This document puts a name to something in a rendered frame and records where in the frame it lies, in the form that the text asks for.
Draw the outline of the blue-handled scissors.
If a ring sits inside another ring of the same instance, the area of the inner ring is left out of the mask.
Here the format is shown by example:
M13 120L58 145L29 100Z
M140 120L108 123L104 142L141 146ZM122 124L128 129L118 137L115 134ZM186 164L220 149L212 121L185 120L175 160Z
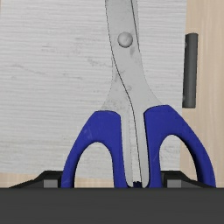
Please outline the blue-handled scissors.
M160 148L168 136L189 150L200 183L215 187L207 152L182 116L151 91L139 47L137 0L105 0L112 54L112 82L106 101L87 120L65 162L63 188L73 188L81 155L103 144L112 160L114 187L161 187Z

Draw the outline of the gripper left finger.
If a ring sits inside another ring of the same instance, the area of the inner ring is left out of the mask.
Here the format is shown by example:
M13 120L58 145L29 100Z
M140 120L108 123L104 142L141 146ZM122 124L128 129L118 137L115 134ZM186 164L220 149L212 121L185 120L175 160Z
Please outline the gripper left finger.
M13 188L60 188L62 171L43 171L35 179L14 185Z

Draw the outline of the cabinet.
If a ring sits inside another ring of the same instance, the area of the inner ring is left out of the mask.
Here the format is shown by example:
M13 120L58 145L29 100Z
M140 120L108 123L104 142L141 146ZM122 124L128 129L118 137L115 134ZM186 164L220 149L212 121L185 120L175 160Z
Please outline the cabinet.
M0 172L62 170L106 100L111 53L105 0L0 0ZM180 114L186 0L138 0L150 88Z

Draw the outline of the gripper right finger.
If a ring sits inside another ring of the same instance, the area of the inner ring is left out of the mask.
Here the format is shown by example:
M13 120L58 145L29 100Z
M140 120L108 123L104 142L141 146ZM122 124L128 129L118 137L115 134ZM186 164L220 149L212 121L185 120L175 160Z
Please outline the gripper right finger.
M161 171L161 178L166 188L211 188L210 185L189 179L182 171Z

